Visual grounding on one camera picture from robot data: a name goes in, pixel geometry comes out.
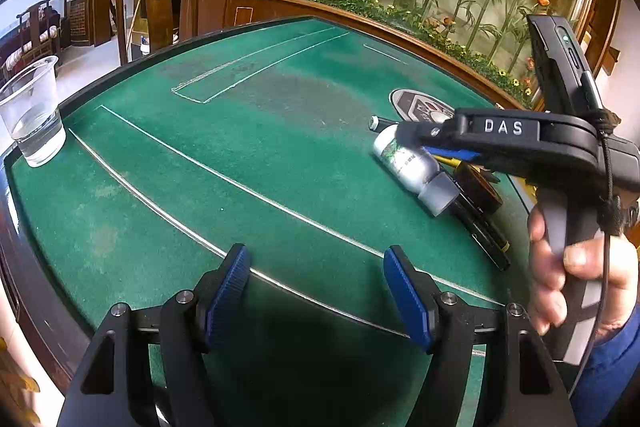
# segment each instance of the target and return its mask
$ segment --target green table surface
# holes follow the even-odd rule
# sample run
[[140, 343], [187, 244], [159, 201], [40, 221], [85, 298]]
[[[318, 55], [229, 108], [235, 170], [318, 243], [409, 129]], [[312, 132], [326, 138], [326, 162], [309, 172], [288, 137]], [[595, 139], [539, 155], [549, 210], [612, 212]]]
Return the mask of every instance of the green table surface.
[[[371, 154], [370, 115], [397, 118], [388, 96], [401, 87], [490, 106], [394, 46], [289, 22], [111, 87], [65, 118], [55, 158], [20, 159], [13, 180], [44, 261], [94, 327], [111, 304], [161, 304], [247, 245], [238, 318], [206, 356], [231, 425], [403, 426], [429, 357], [404, 334], [383, 251], [400, 244], [473, 305], [525, 301], [527, 212], [502, 176], [506, 273], [453, 217], [430, 217]], [[472, 424], [483, 362], [480, 350], [459, 425]], [[157, 350], [152, 365], [162, 382]]]

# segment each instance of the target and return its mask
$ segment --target white bottle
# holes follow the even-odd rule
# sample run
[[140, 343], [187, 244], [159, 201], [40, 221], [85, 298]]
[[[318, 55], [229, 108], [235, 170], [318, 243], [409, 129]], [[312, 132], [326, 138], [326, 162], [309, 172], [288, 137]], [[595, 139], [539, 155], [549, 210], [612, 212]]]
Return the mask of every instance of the white bottle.
[[440, 164], [428, 152], [399, 145], [397, 128], [397, 125], [390, 125], [378, 134], [373, 142], [373, 154], [404, 188], [418, 194], [418, 199], [430, 213], [437, 216], [460, 195], [460, 190], [446, 172], [440, 171]]

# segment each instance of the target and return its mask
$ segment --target water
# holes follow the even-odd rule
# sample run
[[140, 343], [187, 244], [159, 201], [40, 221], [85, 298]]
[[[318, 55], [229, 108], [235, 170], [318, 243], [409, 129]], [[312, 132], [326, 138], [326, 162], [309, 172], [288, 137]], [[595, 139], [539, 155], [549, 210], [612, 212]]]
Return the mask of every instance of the water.
[[22, 115], [11, 133], [31, 167], [52, 159], [66, 138], [58, 109], [50, 113], [44, 111], [42, 105], [38, 104]]

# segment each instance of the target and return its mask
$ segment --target bottle label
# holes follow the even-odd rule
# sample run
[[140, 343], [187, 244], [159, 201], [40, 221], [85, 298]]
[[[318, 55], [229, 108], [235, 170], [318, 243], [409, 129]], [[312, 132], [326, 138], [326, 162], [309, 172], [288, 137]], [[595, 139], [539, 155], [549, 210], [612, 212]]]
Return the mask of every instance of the bottle label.
[[399, 174], [409, 163], [416, 158], [414, 152], [398, 145], [398, 142], [394, 138], [386, 147], [382, 150], [380, 157], [389, 165], [389, 168]]

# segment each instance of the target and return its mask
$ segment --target green foliage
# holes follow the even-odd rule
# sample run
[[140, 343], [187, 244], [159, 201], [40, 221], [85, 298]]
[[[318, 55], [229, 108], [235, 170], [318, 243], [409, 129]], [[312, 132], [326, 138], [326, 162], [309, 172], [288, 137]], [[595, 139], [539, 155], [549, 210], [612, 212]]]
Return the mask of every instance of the green foliage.
[[441, 35], [436, 28], [424, 24], [421, 14], [412, 10], [405, 10], [395, 6], [384, 7], [376, 0], [308, 0], [318, 2], [349, 11], [367, 19], [383, 23], [396, 28], [422, 42], [446, 53], [450, 57], [466, 64], [471, 69], [484, 76], [500, 89], [509, 93], [525, 107], [531, 108], [531, 96], [526, 95], [526, 86], [519, 80], [511, 78], [507, 73], [492, 63], [488, 57], [466, 49], [464, 46], [452, 42]]

